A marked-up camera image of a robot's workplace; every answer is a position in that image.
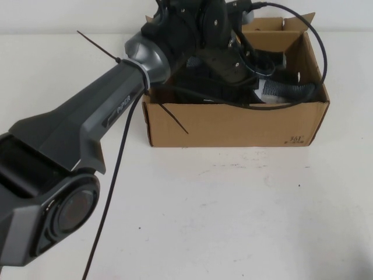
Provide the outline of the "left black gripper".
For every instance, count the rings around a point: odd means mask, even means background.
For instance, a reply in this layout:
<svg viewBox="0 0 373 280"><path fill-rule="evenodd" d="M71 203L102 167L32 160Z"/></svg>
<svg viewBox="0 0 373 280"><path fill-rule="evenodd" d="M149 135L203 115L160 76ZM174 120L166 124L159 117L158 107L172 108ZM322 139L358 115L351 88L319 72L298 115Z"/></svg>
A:
<svg viewBox="0 0 373 280"><path fill-rule="evenodd" d="M241 46L231 39L224 48L203 49L203 62L224 82L240 85L254 78L241 56ZM256 67L284 67L287 58L284 52L253 50L249 59Z"/></svg>

